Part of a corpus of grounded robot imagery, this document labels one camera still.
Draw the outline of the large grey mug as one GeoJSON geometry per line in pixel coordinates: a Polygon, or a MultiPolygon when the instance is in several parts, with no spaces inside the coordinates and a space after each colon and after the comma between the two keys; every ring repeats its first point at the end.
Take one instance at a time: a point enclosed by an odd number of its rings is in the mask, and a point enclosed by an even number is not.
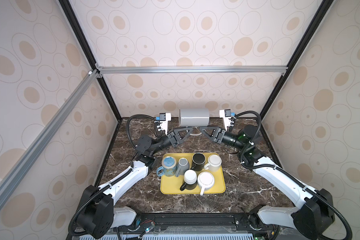
{"type": "Polygon", "coordinates": [[[179,109],[180,127],[206,127],[210,121],[210,112],[207,108],[179,109]]]}

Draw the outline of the blue mug yellow inside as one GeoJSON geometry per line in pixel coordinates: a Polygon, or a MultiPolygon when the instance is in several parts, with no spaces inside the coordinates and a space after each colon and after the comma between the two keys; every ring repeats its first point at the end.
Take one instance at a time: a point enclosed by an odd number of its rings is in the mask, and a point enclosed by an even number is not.
{"type": "Polygon", "coordinates": [[[157,176],[172,177],[177,170],[177,161],[173,157],[164,157],[162,159],[162,165],[157,169],[157,176]]]}

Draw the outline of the small grey mug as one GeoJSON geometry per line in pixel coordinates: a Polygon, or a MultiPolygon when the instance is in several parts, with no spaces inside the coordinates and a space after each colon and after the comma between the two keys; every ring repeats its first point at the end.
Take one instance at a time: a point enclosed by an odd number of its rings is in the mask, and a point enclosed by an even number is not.
{"type": "Polygon", "coordinates": [[[189,161],[186,158],[180,158],[177,164],[177,169],[175,172],[175,176],[183,176],[186,171],[190,169],[189,161]]]}

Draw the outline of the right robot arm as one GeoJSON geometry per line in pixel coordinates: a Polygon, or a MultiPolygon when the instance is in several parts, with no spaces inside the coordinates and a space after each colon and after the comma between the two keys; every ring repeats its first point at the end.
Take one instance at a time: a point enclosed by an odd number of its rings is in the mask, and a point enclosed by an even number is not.
{"type": "Polygon", "coordinates": [[[256,147],[261,126],[247,125],[238,134],[217,126],[200,127],[210,141],[239,150],[241,165],[262,176],[284,193],[294,204],[292,208],[259,206],[256,221],[298,230],[310,240],[325,240],[324,231],[339,218],[346,229],[346,240],[353,232],[346,218],[334,207],[332,195],[325,189],[316,190],[279,167],[256,147]]]}

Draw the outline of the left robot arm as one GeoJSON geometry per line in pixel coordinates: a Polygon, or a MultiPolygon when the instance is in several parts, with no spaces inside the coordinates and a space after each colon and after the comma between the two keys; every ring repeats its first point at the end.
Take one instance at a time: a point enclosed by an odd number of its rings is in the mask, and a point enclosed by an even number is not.
{"type": "Polygon", "coordinates": [[[116,208],[116,203],[134,184],[149,174],[156,160],[155,153],[177,147],[192,131],[192,127],[175,128],[156,139],[142,135],[138,142],[133,144],[135,155],[126,170],[99,187],[90,185],[84,190],[69,223],[69,234],[72,237],[91,235],[100,239],[110,229],[130,226],[136,219],[136,211],[129,207],[116,208]]]}

